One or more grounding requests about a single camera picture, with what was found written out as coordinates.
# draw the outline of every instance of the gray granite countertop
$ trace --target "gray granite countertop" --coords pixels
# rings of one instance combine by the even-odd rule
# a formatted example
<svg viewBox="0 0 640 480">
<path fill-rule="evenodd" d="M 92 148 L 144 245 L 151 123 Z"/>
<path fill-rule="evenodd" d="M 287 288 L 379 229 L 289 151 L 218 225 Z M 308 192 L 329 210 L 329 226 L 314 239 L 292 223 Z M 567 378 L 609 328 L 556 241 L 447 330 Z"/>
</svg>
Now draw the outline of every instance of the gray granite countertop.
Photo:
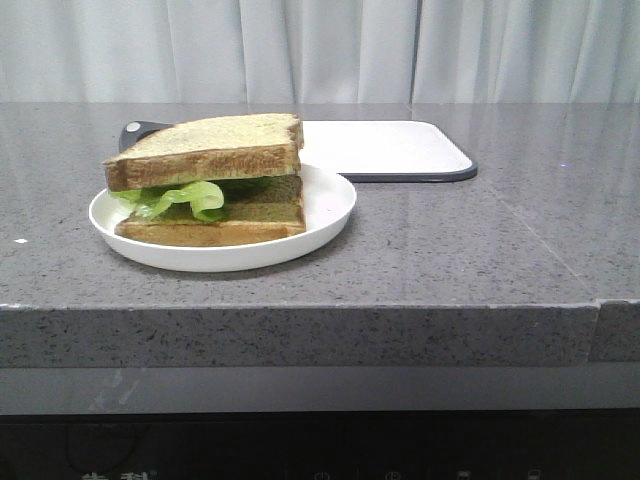
<svg viewBox="0 0 640 480">
<path fill-rule="evenodd" d="M 418 120 L 479 165 L 357 184 L 345 230 L 257 270 L 163 271 L 87 218 L 131 120 Z M 640 106 L 0 105 L 0 366 L 640 360 Z"/>
</svg>

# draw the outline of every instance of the white curtain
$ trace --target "white curtain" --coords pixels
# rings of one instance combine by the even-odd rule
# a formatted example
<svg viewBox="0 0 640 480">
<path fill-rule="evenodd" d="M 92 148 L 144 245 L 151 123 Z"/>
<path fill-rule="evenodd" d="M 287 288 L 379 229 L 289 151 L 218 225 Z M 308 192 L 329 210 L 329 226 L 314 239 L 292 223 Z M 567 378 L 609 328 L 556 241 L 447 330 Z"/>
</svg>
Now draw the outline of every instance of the white curtain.
<svg viewBox="0 0 640 480">
<path fill-rule="evenodd" d="M 0 100 L 640 102 L 640 0 L 0 0 Z"/>
</svg>

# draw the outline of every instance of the white plate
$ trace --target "white plate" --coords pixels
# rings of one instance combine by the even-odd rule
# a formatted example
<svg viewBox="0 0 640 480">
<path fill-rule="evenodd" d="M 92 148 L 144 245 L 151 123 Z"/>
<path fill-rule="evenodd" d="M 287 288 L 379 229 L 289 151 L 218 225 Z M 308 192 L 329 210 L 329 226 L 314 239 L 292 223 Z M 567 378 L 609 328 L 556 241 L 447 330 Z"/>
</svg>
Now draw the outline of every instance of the white plate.
<svg viewBox="0 0 640 480">
<path fill-rule="evenodd" d="M 230 272 L 266 267 L 306 255 L 344 228 L 356 202 L 356 191 L 344 177 L 303 165 L 303 200 L 307 231 L 288 238 L 233 247 L 168 247 L 114 234 L 129 211 L 106 190 L 89 206 L 89 219 L 107 244 L 121 255 L 152 267 L 185 272 Z"/>
</svg>

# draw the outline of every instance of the bread slice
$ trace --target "bread slice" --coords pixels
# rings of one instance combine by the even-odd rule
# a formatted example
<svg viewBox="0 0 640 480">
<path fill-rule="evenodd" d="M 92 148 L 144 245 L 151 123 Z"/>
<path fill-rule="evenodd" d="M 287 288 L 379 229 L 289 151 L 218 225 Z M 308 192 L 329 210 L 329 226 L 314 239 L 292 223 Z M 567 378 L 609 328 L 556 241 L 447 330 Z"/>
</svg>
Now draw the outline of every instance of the bread slice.
<svg viewBox="0 0 640 480">
<path fill-rule="evenodd" d="M 291 175 L 300 171 L 302 122 L 289 113 L 205 118 L 144 137 L 103 162 L 118 192 L 194 180 Z"/>
<path fill-rule="evenodd" d="M 297 175 L 270 179 L 265 190 L 225 202 L 227 216 L 202 222 L 186 204 L 174 205 L 155 219 L 131 216 L 116 225 L 122 237 L 159 245 L 222 247 L 285 238 L 305 231 L 302 180 Z"/>
</svg>

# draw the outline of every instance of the sandwich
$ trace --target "sandwich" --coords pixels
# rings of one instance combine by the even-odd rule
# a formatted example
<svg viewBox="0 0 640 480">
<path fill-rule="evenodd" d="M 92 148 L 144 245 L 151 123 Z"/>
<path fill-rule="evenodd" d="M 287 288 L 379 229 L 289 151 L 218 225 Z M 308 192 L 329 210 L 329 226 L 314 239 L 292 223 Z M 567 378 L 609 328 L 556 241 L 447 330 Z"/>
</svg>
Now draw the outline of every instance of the sandwich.
<svg viewBox="0 0 640 480">
<path fill-rule="evenodd" d="M 115 233 L 188 247 L 244 245 L 306 230 L 292 114 L 206 118 L 154 132 L 103 162 L 131 208 Z"/>
</svg>

